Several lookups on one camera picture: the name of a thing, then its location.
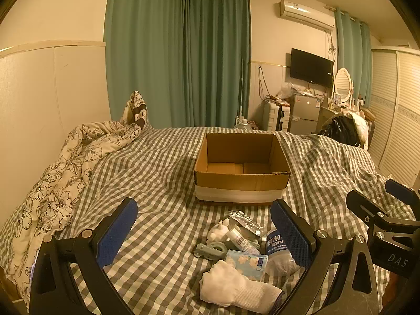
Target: green curtain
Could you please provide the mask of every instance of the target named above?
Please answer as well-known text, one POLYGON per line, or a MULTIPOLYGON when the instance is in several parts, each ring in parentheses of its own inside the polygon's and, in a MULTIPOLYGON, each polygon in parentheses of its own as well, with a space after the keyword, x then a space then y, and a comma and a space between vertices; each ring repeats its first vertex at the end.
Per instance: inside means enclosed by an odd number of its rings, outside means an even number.
POLYGON ((232 127, 249 94, 249 0, 108 0, 104 27, 111 116, 133 90, 153 127, 232 127))
POLYGON ((352 20, 350 15, 335 11, 338 38, 338 69, 344 67, 349 71, 354 82, 353 98, 359 94, 364 105, 369 106, 372 90, 372 54, 369 26, 359 20, 352 20))
POLYGON ((104 25, 113 120, 138 90, 156 128, 185 126, 184 0, 108 0, 104 25))
POLYGON ((249 0, 185 0, 185 6, 188 119, 191 125, 232 127, 242 68, 242 113, 248 110, 249 0))

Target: gingham bedsheet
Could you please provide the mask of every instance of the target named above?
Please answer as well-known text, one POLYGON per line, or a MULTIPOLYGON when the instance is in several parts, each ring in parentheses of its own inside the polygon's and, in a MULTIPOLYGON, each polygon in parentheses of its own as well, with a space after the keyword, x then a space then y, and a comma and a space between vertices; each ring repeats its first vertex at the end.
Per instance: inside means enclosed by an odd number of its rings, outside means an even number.
MULTIPOLYGON (((150 129, 120 151, 110 154, 96 167, 83 191, 71 224, 59 238, 94 228, 111 214, 125 197, 135 199, 138 218, 111 266, 105 271, 135 314, 245 314, 246 310, 221 308, 199 299, 199 281, 211 262, 196 258, 194 247, 204 242, 207 231, 223 219, 228 206, 203 204, 194 194, 193 170, 206 132, 234 132, 223 128, 150 129)), ((345 205, 347 193, 358 189, 392 216, 412 218, 408 207, 385 193, 386 178, 376 174, 369 154, 339 144, 327 137, 297 137, 278 132, 288 159, 291 177, 284 199, 315 229, 336 238, 366 236, 366 226, 345 205)), ((273 227, 270 208, 240 206, 268 230, 273 227)), ((311 311, 324 300, 336 266, 327 274, 311 311)), ((301 273, 282 279, 265 275, 264 282, 285 291, 301 273)), ((375 267, 381 298, 388 279, 375 267)), ((76 266, 73 272, 88 309, 99 313, 76 266)))

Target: oval mirror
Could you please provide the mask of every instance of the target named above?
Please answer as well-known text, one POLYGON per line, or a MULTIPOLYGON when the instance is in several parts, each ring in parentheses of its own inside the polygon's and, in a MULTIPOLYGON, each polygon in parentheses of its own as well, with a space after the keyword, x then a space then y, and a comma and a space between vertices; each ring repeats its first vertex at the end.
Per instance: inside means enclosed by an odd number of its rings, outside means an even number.
POLYGON ((345 68, 339 69, 334 79, 334 93, 341 96, 341 102, 347 102, 353 92, 353 82, 345 68))

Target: blue gripper pad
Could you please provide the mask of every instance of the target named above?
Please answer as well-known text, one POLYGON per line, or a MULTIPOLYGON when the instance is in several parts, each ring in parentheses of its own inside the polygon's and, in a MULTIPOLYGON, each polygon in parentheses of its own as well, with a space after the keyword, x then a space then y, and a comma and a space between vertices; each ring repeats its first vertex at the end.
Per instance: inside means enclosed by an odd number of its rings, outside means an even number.
POLYGON ((113 262, 137 219, 137 212, 137 202, 134 199, 125 198, 114 213, 109 216, 111 224, 103 234, 99 234, 101 237, 97 242, 96 261, 101 268, 113 262))
POLYGON ((308 268, 316 246, 313 229, 305 219, 299 218, 283 199, 271 206, 271 220, 279 231, 293 259, 299 266, 308 268))
POLYGON ((395 180, 389 179, 385 183, 385 190, 390 195, 396 197, 399 201, 402 201, 406 205, 412 205, 415 201, 414 191, 395 180))

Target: white suitcase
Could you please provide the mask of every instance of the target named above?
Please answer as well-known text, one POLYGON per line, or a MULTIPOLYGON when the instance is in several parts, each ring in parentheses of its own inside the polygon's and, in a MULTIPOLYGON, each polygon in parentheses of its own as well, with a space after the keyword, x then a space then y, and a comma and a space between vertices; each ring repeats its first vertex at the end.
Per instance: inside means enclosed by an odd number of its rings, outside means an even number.
POLYGON ((290 118, 290 107, 278 106, 274 102, 267 102, 264 106, 262 129, 268 131, 287 131, 290 118))

